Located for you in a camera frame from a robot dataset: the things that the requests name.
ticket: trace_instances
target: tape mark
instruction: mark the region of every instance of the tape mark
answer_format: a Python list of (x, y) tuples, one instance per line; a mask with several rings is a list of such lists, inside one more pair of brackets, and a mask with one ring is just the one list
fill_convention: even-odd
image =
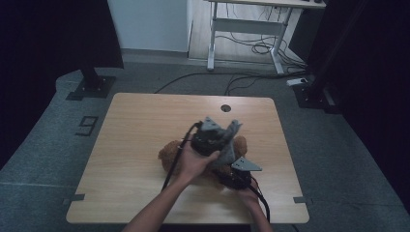
[(99, 117), (97, 116), (84, 116), (82, 117), (81, 123), (78, 125), (81, 132), (77, 132), (75, 135), (78, 136), (90, 136), (93, 133), (94, 127), (97, 124)]
[(293, 197), (293, 201), (295, 202), (295, 204), (300, 204), (300, 203), (305, 203), (307, 205), (313, 204), (313, 200), (311, 198), (305, 198), (304, 196)]
[(76, 194), (72, 197), (72, 201), (82, 201), (85, 198), (85, 194)]

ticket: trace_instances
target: black curtain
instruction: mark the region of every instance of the black curtain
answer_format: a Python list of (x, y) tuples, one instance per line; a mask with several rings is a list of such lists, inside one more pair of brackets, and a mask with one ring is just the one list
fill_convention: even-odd
[[(335, 49), (352, 13), (364, 2)], [(409, 1), (332, 0), (308, 64), (335, 88), (343, 116), (410, 212), (409, 25)]]
[(1, 164), (34, 127), (55, 80), (83, 66), (123, 68), (106, 0), (0, 2)]

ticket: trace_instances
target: table hole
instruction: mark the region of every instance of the table hole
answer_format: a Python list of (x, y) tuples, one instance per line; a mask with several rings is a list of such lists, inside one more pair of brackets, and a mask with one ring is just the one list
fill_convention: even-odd
[(221, 109), (223, 112), (229, 112), (229, 111), (231, 110), (231, 107), (230, 107), (229, 105), (227, 105), (227, 104), (223, 104), (223, 105), (220, 107), (220, 109)]

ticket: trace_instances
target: wooden table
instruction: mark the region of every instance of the wooden table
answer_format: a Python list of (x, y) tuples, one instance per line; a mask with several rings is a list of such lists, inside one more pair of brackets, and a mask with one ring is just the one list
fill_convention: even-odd
[[(230, 112), (220, 108), (227, 104)], [(305, 203), (275, 104), (267, 98), (117, 94), (67, 213), (71, 223), (127, 223), (160, 191), (166, 173), (158, 151), (210, 116), (223, 128), (242, 123), (247, 158), (271, 209), (272, 223), (305, 223)], [(179, 197), (165, 223), (252, 223), (235, 192), (199, 178)]]

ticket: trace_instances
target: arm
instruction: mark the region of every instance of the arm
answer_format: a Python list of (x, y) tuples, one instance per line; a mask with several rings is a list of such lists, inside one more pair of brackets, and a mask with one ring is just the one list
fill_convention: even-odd
[[(252, 180), (252, 186), (257, 189), (257, 184)], [(259, 198), (249, 188), (238, 190), (239, 198), (247, 206), (253, 221), (255, 222), (258, 231), (273, 232), (271, 223), (263, 214), (262, 208), (259, 205)]]
[(210, 157), (203, 157), (193, 150), (188, 141), (179, 160), (181, 172), (176, 180), (145, 206), (123, 232), (158, 231), (181, 192), (205, 170), (208, 163), (216, 160), (219, 154), (220, 152), (214, 152)]

